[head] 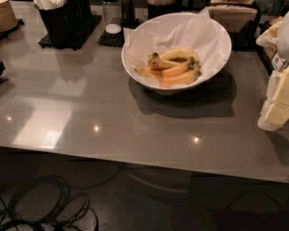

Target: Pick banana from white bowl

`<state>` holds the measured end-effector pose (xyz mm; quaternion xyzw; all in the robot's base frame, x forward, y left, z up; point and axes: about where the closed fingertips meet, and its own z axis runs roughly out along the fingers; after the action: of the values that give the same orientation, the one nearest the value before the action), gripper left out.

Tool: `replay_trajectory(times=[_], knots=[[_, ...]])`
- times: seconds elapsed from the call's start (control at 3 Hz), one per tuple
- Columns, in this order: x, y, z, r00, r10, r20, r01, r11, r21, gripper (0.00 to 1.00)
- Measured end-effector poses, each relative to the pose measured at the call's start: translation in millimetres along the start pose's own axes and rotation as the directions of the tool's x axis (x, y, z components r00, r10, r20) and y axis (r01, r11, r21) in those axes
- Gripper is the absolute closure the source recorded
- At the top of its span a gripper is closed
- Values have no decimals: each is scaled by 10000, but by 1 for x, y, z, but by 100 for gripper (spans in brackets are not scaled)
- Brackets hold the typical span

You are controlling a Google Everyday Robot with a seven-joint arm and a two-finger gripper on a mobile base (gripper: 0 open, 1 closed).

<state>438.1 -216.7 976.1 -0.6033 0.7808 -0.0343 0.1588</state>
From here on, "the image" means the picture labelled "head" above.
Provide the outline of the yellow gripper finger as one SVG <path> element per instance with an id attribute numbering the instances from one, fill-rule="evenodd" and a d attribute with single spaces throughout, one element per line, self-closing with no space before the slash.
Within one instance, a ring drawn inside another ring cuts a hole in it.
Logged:
<path id="1" fill-rule="evenodd" d="M 289 107 L 266 101 L 260 112 L 257 125 L 265 131 L 276 131 L 283 127 L 289 119 Z"/>

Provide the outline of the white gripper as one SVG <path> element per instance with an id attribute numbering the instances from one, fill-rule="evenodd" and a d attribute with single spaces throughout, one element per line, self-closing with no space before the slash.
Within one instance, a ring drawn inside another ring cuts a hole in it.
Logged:
<path id="1" fill-rule="evenodd" d="M 276 54 L 272 65 L 275 70 L 269 78 L 267 99 L 270 103 L 289 107 L 289 11 L 282 19 L 274 44 Z"/>

